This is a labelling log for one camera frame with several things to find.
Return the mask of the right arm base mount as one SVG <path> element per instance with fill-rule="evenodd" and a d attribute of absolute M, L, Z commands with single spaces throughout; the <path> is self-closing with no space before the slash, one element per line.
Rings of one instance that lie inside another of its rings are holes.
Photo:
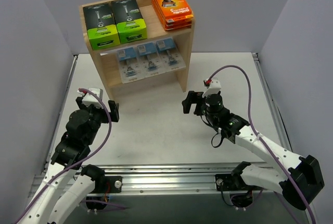
<path fill-rule="evenodd" d="M 236 182 L 230 173 L 215 174 L 215 187 L 219 192 L 225 191 L 259 191 L 258 186 L 246 185 L 243 182 Z"/>

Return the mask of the blue razor blister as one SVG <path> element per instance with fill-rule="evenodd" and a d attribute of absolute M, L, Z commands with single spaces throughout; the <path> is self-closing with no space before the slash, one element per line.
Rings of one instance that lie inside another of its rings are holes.
<path fill-rule="evenodd" d="M 166 72 L 186 68 L 184 60 L 172 38 L 158 40 L 156 47 Z"/>
<path fill-rule="evenodd" d="M 165 73 L 165 67 L 154 43 L 138 45 L 137 51 L 146 78 Z"/>
<path fill-rule="evenodd" d="M 117 50 L 119 73 L 123 84 L 145 78 L 144 70 L 135 48 L 128 47 Z"/>

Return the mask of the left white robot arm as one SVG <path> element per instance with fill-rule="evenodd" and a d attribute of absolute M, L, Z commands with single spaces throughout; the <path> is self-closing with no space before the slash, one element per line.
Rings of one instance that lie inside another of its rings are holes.
<path fill-rule="evenodd" d="M 87 92 L 75 101 L 78 110 L 69 116 L 46 174 L 17 223 L 64 223 L 89 193 L 107 184 L 103 169 L 81 165 L 93 156 L 90 145 L 100 126 L 119 121 L 119 104 L 105 105 L 101 95 Z"/>

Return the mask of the second left white arm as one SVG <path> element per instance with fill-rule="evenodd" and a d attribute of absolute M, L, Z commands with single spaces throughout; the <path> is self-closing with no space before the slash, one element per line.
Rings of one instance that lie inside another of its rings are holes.
<path fill-rule="evenodd" d="M 109 205 L 109 194 L 120 193 L 122 189 L 121 176 L 107 176 L 103 169 L 95 165 L 82 166 L 100 126 L 119 121 L 118 103 L 108 101 L 109 109 L 104 110 L 99 101 L 89 94 L 77 97 L 75 101 L 79 108 L 69 116 L 66 131 L 51 161 L 68 169 L 62 177 L 63 182 L 72 177 L 76 180 L 56 202 L 48 223 L 63 223 L 81 202 L 85 202 L 88 209 L 103 210 Z"/>

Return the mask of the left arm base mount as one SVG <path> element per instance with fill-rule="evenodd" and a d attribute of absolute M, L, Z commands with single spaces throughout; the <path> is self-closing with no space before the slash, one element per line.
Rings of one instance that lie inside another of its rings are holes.
<path fill-rule="evenodd" d="M 122 191 L 121 176 L 108 176 L 103 169 L 95 165 L 85 166 L 81 170 L 80 175 L 88 176 L 93 181 L 94 187 L 91 193 L 109 194 L 120 193 Z"/>

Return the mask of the orange Fusion box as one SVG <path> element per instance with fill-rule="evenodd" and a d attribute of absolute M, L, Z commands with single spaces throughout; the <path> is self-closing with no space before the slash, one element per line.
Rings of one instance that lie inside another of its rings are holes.
<path fill-rule="evenodd" d="M 153 0 L 155 8 L 167 22 L 190 20 L 193 12 L 186 0 Z"/>
<path fill-rule="evenodd" d="M 175 21 L 175 22 L 165 22 L 164 26 L 166 28 L 175 27 L 175 26 L 183 26 L 183 25 L 186 25 L 186 24 L 191 24 L 191 21 L 192 21 L 192 18 L 185 18 L 183 20 L 178 20 L 178 21 Z"/>
<path fill-rule="evenodd" d="M 185 28 L 185 27 L 191 27 L 191 25 L 192 25 L 192 22 L 191 22 L 191 24 L 186 24 L 186 25 L 183 25 L 183 26 L 169 27 L 169 28 L 166 28 L 165 26 L 163 26 L 163 29 L 165 31 L 171 31 L 171 30 L 176 30 L 176 29 L 182 29 L 182 28 Z"/>

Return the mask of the green black razor box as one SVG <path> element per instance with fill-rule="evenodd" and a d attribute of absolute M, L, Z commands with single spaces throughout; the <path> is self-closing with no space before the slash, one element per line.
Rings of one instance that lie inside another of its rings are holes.
<path fill-rule="evenodd" d="M 121 44 L 147 39 L 147 27 L 136 0 L 111 2 Z"/>
<path fill-rule="evenodd" d="M 83 7 L 87 37 L 94 51 L 120 45 L 113 11 L 109 3 Z"/>

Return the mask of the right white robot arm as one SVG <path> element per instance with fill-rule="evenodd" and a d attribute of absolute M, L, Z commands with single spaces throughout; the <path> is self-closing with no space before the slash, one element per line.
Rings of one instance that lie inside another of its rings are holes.
<path fill-rule="evenodd" d="M 194 114 L 205 117 L 204 124 L 213 129 L 221 140 L 241 146 L 273 167 L 272 171 L 241 162 L 232 176 L 237 186 L 257 186 L 275 191 L 293 207 L 306 210 L 308 204 L 324 187 L 319 161 L 308 155 L 293 153 L 252 129 L 250 122 L 224 107 L 220 93 L 205 96 L 203 92 L 189 91 L 182 101 L 188 114 L 195 105 Z"/>

